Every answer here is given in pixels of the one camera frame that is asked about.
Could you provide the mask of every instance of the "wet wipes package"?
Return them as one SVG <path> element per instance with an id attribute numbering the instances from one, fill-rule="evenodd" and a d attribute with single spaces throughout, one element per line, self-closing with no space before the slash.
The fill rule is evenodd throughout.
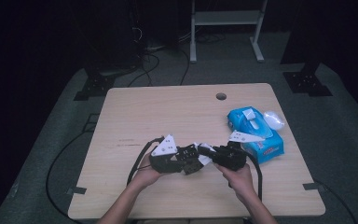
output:
<path id="1" fill-rule="evenodd" d="M 242 143 L 243 149 L 257 158 L 258 163 L 269 161 L 284 154 L 283 140 L 272 130 L 263 115 L 251 106 L 231 110 L 227 115 L 228 126 L 232 131 L 256 135 L 264 141 Z"/>

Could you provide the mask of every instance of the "gray carpet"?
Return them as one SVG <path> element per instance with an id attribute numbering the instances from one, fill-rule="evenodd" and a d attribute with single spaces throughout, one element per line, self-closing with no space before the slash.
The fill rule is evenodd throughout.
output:
<path id="1" fill-rule="evenodd" d="M 333 96 L 309 97 L 306 93 L 292 93 L 282 72 L 299 71 L 302 64 L 280 65 L 289 34 L 261 34 L 259 42 L 266 58 L 264 63 L 255 60 L 249 35 L 226 35 L 225 40 L 217 43 L 198 44 L 198 62 L 189 66 L 183 85 L 269 83 L 311 175 L 334 191 L 358 221 L 358 104 L 345 90 L 339 76 L 323 64 L 316 75 Z M 188 55 L 188 43 L 181 49 Z M 179 85 L 187 66 L 185 54 L 171 49 L 153 54 L 159 58 L 159 65 L 149 73 L 151 84 Z M 145 69 L 152 68 L 156 62 L 154 57 L 145 57 Z M 142 73 L 143 70 L 138 69 L 119 77 L 115 88 L 127 87 Z M 73 223 L 49 202 L 45 186 L 50 165 L 65 148 L 51 169 L 48 190 L 57 207 L 66 213 L 72 197 L 68 189 L 76 185 L 92 137 L 92 133 L 81 134 L 83 127 L 90 114 L 100 113 L 104 100 L 103 97 L 90 97 L 88 101 L 74 101 L 86 79 L 86 73 L 81 69 L 67 84 L 35 141 L 13 190 L 0 208 L 0 223 Z M 148 85 L 147 76 L 132 83 L 133 87 Z M 277 219 L 280 223 L 353 223 L 331 191 L 322 191 L 321 195 L 326 206 L 324 215 Z"/>

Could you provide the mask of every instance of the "wooden table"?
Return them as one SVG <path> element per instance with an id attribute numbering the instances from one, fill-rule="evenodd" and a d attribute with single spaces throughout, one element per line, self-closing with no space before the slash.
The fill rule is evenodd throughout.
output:
<path id="1" fill-rule="evenodd" d="M 218 100 L 223 93 L 226 100 Z M 77 182 L 85 194 L 74 194 L 71 218 L 99 218 L 126 187 L 127 177 L 145 144 L 172 134 L 176 145 L 204 142 L 226 145 L 230 110 L 253 106 L 284 114 L 269 84 L 230 84 L 112 89 L 103 104 L 89 152 Z M 261 164 L 263 202 L 273 216 L 319 216 L 325 211 L 286 121 L 279 131 L 285 154 Z M 257 174 L 250 162 L 257 187 Z M 145 189 L 132 218 L 248 217 L 221 173 L 208 164 L 193 175 L 163 176 Z"/>

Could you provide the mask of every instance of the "white metal stand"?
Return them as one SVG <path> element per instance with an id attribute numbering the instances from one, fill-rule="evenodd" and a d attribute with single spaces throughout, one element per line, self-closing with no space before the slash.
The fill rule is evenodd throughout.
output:
<path id="1" fill-rule="evenodd" d="M 263 54 L 258 47 L 258 37 L 260 35 L 261 25 L 263 24 L 264 14 L 267 7 L 267 1 L 263 0 L 260 10 L 248 11 L 196 11 L 195 0 L 192 2 L 191 13 L 191 42 L 190 42 L 190 61 L 197 62 L 196 53 L 196 26 L 198 25 L 242 25 L 253 24 L 255 27 L 255 36 L 251 36 L 251 44 L 255 52 L 257 61 L 264 62 Z"/>

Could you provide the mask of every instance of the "person's left hand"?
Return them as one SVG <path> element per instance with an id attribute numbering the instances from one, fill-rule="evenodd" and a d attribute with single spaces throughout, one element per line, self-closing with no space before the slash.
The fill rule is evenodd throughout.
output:
<path id="1" fill-rule="evenodd" d="M 154 184 L 161 176 L 166 175 L 160 174 L 150 166 L 149 156 L 150 152 L 145 154 L 135 177 L 131 181 L 131 183 L 133 182 L 141 188 L 146 188 L 147 186 Z"/>

